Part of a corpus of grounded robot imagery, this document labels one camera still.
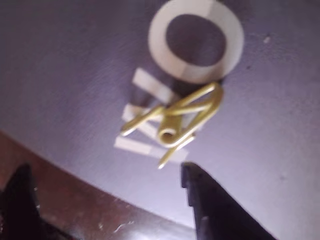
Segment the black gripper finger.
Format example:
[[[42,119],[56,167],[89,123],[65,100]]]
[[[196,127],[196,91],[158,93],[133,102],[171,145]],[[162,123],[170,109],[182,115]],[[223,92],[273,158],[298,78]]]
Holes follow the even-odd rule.
[[[2,240],[71,240],[66,233],[43,220],[29,164],[20,165],[0,193]]]
[[[180,166],[181,187],[193,208],[198,240],[273,240],[231,195],[193,162]]]

